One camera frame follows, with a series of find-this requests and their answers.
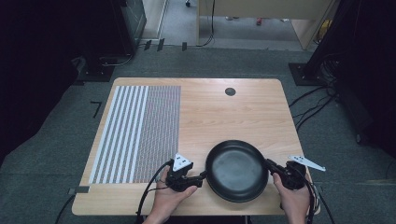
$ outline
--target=gray carpet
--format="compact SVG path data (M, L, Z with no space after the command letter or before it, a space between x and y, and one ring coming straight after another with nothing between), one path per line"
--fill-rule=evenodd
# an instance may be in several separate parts
M306 63L304 51L198 49L155 47L115 69L109 83L72 86L53 109L37 135L10 153L0 170L0 223L54 223L78 185L104 107L116 77L247 77L278 78L288 102L313 87L296 87L288 63ZM318 91L291 108L292 115L316 105ZM305 156L327 168L311 169L336 223L396 223L395 184L368 180L396 178L394 159L376 147L355 142L345 109L336 101L306 122L299 131ZM60 223L133 223L134 217L78 217L71 204ZM286 223L283 216L253 217L253 223ZM314 223L331 223L324 206Z

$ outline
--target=table top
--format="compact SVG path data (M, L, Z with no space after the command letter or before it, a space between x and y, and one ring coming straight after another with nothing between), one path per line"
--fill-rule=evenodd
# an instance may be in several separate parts
M117 78L80 182L81 186L90 186L90 190L77 194L72 208L75 215L134 216L147 186L147 183L92 183L92 169L101 146L107 115L120 86L179 87L177 150L193 162L188 176L200 174L205 169L209 151L216 144L231 139L250 143L264 158L282 166L285 166L289 155L304 155L282 85L277 79ZM228 88L233 88L235 95L227 95L225 90ZM153 199L154 192L151 192L145 200L143 215L149 213ZM263 193L247 203L221 199L204 180L203 186L178 207L174 216L284 214L279 205L280 198L271 176Z

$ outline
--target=white triangle marker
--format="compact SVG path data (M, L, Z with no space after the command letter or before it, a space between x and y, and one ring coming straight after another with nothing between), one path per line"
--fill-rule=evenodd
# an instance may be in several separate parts
M174 168L173 171L178 171L183 169L184 167L190 165L191 162L189 160L187 160L187 158L183 157L180 154L176 154L175 156L175 162L174 162Z
M294 161L297 161L298 163L302 165L306 165L308 167L320 170L320 171L326 171L326 168L324 166L319 166L316 163L310 161L309 159L305 158L304 156L289 156L289 159L292 159Z

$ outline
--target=black frying pan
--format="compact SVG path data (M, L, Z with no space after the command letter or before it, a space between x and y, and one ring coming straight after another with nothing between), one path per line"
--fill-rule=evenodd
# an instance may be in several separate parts
M249 143L222 142L206 158L207 182L221 198L245 203L258 197L268 182L264 157Z

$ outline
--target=black hole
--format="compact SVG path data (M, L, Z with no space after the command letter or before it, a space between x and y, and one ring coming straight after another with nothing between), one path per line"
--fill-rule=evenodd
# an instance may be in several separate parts
M229 96L234 96L236 94L236 91L234 88L227 88L225 89L225 93Z

